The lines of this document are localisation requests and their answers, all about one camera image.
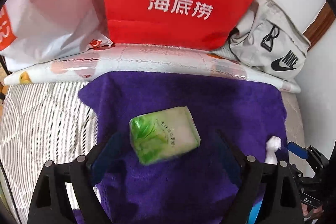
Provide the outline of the green tissue pack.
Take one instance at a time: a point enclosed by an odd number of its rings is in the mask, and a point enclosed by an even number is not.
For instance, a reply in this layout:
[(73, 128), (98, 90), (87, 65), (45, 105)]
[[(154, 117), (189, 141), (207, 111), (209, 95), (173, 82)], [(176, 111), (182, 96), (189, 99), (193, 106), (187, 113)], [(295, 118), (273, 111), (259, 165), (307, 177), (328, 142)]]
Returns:
[(142, 165), (179, 157), (201, 145), (186, 106), (134, 117), (129, 122), (129, 132), (131, 146)]

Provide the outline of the purple towel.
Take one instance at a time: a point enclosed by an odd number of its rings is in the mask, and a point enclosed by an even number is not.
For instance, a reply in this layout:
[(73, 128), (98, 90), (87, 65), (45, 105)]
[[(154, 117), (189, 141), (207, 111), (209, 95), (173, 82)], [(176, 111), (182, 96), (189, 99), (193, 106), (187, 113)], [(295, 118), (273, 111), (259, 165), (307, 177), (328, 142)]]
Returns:
[[(272, 136), (287, 143), (286, 110), (272, 85), (170, 73), (110, 72), (79, 91), (98, 118), (97, 138), (123, 138), (123, 150), (98, 185), (114, 223), (219, 223), (238, 189), (219, 158), (221, 131), (246, 155), (265, 160)], [(129, 141), (129, 121), (186, 106), (201, 145), (173, 160), (144, 166)]]

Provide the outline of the striped mattress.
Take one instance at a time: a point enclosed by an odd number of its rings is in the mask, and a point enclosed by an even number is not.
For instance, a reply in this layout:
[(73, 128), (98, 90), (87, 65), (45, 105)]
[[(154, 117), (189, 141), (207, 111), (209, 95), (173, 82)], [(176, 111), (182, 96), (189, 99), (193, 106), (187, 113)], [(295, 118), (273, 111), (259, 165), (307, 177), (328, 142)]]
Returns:
[(33, 187), (48, 159), (73, 160), (97, 143), (97, 117), (79, 99), (84, 82), (14, 85), (2, 106), (1, 161), (10, 211), (26, 223)]

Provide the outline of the beige Nike bag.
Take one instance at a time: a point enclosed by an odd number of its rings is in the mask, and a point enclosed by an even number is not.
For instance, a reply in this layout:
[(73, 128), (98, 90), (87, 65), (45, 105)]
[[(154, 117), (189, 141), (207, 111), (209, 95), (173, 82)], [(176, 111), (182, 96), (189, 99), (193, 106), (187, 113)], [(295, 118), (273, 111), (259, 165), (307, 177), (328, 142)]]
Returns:
[(300, 73), (311, 46), (276, 0), (253, 0), (229, 44), (241, 63), (283, 80)]

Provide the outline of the rolled printed mat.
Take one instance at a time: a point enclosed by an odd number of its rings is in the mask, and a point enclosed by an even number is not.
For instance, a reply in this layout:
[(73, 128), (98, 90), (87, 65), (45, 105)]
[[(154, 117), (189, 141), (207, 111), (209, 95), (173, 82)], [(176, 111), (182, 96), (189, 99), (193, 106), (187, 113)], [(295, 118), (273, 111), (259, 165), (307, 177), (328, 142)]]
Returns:
[(237, 61), (185, 48), (118, 44), (36, 64), (11, 73), (4, 84), (40, 84), (92, 81), (107, 72), (158, 72), (222, 77), (273, 85), (282, 92), (300, 93), (294, 81), (285, 81)]

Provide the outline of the white Miniso plastic bag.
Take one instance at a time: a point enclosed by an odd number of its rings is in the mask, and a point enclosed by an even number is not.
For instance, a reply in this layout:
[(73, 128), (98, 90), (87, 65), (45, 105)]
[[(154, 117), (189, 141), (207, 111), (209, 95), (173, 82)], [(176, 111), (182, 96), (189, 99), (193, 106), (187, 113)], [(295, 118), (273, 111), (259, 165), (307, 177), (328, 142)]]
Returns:
[(7, 70), (110, 46), (95, 0), (7, 0), (1, 7), (1, 57)]

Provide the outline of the wooden door frame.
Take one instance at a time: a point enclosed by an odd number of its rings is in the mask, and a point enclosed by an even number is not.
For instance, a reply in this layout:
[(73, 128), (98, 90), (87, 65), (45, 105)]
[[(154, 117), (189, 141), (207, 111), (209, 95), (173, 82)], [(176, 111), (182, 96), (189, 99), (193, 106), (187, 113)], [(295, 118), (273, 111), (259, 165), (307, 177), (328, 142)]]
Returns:
[(328, 2), (326, 2), (315, 20), (303, 33), (303, 35), (310, 41), (310, 47), (308, 50), (311, 50), (319, 42), (334, 21), (335, 14), (332, 11), (331, 6)]

